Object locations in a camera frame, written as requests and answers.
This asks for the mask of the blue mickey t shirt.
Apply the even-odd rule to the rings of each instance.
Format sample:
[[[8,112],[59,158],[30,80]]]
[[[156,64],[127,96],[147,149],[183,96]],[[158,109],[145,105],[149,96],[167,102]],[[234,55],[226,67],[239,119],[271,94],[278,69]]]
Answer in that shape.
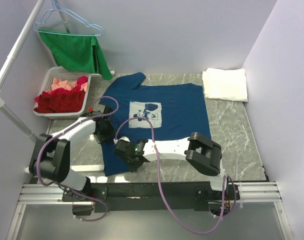
[[[99,101],[112,109],[111,124],[131,142],[171,141],[198,132],[211,137],[203,88],[193,83],[148,86],[142,72],[118,77]]]

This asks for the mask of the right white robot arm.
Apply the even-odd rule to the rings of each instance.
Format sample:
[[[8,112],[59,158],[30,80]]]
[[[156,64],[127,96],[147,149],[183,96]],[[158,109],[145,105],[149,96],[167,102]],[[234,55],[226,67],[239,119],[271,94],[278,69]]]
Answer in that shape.
[[[144,163],[157,160],[187,161],[206,176],[214,198],[222,200],[229,194],[229,180],[223,182],[226,173],[222,164],[222,147],[198,132],[177,140],[141,139],[136,143],[121,137],[114,141],[113,153],[124,161],[130,172],[137,171]]]

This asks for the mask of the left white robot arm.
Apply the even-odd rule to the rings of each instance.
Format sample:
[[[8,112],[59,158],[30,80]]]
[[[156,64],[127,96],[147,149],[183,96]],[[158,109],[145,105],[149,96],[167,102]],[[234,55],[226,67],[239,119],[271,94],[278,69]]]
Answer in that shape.
[[[89,135],[94,135],[97,144],[105,144],[115,136],[111,123],[113,110],[105,105],[103,111],[84,113],[71,125],[52,135],[40,134],[36,138],[28,172],[56,184],[74,189],[80,201],[93,196],[91,181],[71,168],[71,147]]]

